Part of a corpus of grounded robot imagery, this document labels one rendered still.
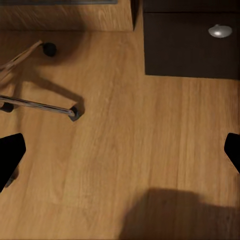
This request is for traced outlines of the swivel chair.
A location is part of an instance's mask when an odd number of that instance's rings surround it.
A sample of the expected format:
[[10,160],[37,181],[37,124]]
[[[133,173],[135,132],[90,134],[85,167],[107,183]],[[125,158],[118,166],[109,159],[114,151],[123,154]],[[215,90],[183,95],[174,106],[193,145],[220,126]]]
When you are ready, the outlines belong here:
[[[55,56],[56,45],[51,42],[44,43],[41,39],[38,39],[30,46],[28,46],[26,49],[21,51],[14,58],[12,58],[10,61],[8,61],[6,64],[0,66],[0,81],[3,80],[7,75],[9,75],[21,62],[23,62],[39,46],[43,47],[43,51],[47,56],[49,57]],[[58,113],[62,115],[68,115],[70,119],[74,122],[82,117],[81,112],[76,106],[73,106],[70,109],[66,109],[58,106],[52,106],[20,98],[14,98],[6,95],[0,95],[0,111],[11,113],[14,110],[14,104],[49,111],[53,113]],[[12,181],[14,180],[15,175],[12,174],[8,182],[6,183],[5,188],[9,187]]]

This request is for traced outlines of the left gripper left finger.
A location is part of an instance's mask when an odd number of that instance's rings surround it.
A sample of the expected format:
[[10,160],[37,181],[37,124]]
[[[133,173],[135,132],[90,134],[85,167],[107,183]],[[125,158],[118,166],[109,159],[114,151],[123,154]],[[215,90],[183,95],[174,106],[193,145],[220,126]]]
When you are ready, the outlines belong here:
[[0,193],[26,153],[22,133],[0,138]]

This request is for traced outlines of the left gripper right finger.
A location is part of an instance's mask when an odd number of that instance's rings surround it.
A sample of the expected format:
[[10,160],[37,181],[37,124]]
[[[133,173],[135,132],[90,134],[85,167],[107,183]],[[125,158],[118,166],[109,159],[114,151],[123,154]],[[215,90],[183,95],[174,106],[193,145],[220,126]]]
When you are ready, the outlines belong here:
[[240,135],[228,133],[224,151],[240,173]]

